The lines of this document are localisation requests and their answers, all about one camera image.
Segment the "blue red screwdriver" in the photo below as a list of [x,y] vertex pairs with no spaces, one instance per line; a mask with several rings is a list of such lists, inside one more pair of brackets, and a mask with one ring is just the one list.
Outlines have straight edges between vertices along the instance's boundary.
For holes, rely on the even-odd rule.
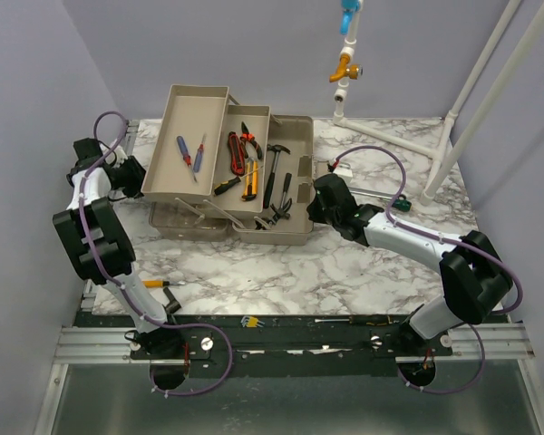
[[192,170],[193,170],[194,173],[199,173],[199,171],[200,171],[201,164],[202,164],[202,161],[203,161],[203,155],[204,155],[204,150],[205,150],[206,139],[207,139],[207,133],[204,132],[203,135],[202,135],[199,147],[197,149],[194,162],[193,162]]

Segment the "black-handled claw hammer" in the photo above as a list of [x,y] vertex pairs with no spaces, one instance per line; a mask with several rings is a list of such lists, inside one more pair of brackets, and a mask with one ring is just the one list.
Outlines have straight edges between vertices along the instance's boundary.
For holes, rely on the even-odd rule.
[[274,183],[276,180],[276,173],[277,173],[277,165],[279,162],[280,154],[285,152],[286,154],[290,154],[291,151],[287,147],[276,144],[276,145],[267,145],[267,150],[272,151],[274,154],[273,162],[271,166],[271,170],[269,173],[269,177],[267,180],[266,188],[264,191],[264,198],[263,198],[263,209],[268,209],[270,206],[270,200],[273,192]]

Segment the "translucent grey-brown toolbox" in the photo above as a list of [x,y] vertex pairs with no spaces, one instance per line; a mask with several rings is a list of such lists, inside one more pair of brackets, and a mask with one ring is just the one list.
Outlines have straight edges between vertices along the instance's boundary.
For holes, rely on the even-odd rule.
[[302,246],[313,230],[314,123],[242,105],[227,86],[170,87],[142,184],[172,240]]

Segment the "yellow black screwdriver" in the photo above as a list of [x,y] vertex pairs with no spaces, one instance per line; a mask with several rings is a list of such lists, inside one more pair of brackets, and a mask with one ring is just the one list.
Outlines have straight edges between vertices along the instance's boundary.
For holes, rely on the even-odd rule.
[[[254,169],[250,172],[248,172],[247,174],[243,175],[243,176],[236,176],[235,178],[233,179],[230,179],[228,181],[225,181],[225,182],[222,182],[220,183],[219,185],[217,185],[214,190],[213,190],[213,194],[215,196],[219,196],[219,195],[222,195],[223,193],[227,192],[228,190],[230,190],[232,187],[236,186],[242,179],[244,178],[248,178],[250,176],[252,176],[253,174],[256,174],[258,172],[258,169]],[[248,185],[248,196],[249,197],[255,197],[257,194],[257,189],[256,189],[256,183],[254,181],[252,181],[249,185]]]

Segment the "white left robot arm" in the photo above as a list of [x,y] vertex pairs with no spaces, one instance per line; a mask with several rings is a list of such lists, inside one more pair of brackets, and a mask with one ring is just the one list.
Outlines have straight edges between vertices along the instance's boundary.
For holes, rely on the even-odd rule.
[[66,210],[53,216],[53,225],[76,274],[105,288],[121,302],[135,324],[126,338],[147,353],[176,356],[181,333],[169,326],[165,307],[157,301],[134,270],[131,241],[115,214],[109,194],[142,196],[146,171],[133,157],[116,149],[107,162],[101,143],[85,138],[73,144],[77,161],[67,174],[73,198]]

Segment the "blue handled screwdriver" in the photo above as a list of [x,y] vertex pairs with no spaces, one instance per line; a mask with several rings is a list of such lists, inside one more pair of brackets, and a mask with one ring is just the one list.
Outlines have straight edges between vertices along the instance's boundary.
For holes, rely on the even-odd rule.
[[182,136],[177,136],[176,137],[176,142],[178,144],[178,147],[179,147],[179,150],[180,150],[180,154],[184,160],[184,162],[186,163],[190,173],[191,173],[191,177],[193,179],[194,182],[198,182],[197,181],[197,178],[196,178],[196,175],[195,175],[195,172],[193,170],[193,165],[192,165],[192,158],[189,154],[189,150],[188,150],[188,147],[186,145],[186,142],[184,140],[184,138]]

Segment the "red black utility knife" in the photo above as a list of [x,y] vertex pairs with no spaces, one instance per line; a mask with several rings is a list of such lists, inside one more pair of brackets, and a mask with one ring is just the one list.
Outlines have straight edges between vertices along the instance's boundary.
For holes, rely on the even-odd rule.
[[227,144],[231,158],[230,170],[236,176],[243,176],[246,173],[245,150],[236,132],[228,134]]

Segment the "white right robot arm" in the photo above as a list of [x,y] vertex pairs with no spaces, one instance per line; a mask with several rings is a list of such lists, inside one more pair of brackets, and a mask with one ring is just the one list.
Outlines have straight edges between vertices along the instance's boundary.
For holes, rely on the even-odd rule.
[[314,182],[315,197],[306,209],[314,223],[332,226],[342,238],[364,247],[382,248],[407,257],[439,274],[442,294],[406,318],[399,327],[401,348],[422,353],[432,338],[459,324],[481,324],[511,290],[513,280],[488,257],[493,245],[479,231],[461,239],[463,246],[431,239],[423,227],[413,232],[394,224],[383,208],[356,203],[345,182],[326,174]]

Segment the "yellow black utility knife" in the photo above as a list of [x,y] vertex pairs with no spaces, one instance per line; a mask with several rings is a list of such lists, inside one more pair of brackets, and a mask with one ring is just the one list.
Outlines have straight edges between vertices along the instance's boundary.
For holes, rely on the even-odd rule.
[[247,174],[245,177],[245,188],[242,195],[243,201],[251,201],[257,197],[258,163],[256,159],[249,158],[247,161]]

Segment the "orange black long-nose pliers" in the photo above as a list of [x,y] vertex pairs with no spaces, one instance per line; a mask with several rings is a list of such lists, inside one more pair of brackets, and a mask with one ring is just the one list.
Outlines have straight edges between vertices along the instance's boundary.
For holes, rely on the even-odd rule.
[[263,150],[261,146],[259,145],[259,143],[257,142],[256,137],[250,132],[248,126],[246,125],[244,121],[241,122],[241,132],[242,134],[240,136],[240,140],[243,143],[250,143],[257,154],[257,158],[259,160],[262,160],[264,157]]

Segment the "grey black wire stripper pliers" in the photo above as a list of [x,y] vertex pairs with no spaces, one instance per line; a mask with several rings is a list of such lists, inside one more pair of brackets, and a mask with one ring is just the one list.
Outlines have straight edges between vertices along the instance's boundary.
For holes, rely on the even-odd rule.
[[271,230],[277,224],[276,217],[254,217],[256,230]]

